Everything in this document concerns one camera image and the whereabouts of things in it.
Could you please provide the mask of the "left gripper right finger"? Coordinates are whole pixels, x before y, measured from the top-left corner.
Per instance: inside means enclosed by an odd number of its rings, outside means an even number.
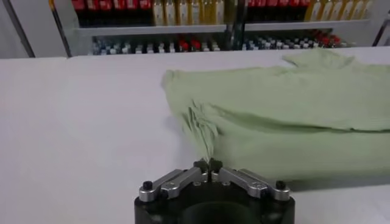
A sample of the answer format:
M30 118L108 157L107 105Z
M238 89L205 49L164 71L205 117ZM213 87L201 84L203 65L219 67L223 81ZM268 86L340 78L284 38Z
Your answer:
M221 161L213 158L209 160L209 171L212 181L233 183L244 189L250 197L261 199L269 196L277 201L290 199L291 190L284 181L270 180L247 169L224 167Z

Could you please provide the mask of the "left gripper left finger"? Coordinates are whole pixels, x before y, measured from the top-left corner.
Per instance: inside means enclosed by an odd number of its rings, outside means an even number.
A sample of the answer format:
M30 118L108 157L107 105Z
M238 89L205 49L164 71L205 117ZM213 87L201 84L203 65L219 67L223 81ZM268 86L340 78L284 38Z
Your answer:
M155 181L145 181L139 188L138 198L146 203L163 198L177 198L189 184L207 180L208 164L202 159L195 161L190 169L175 169Z

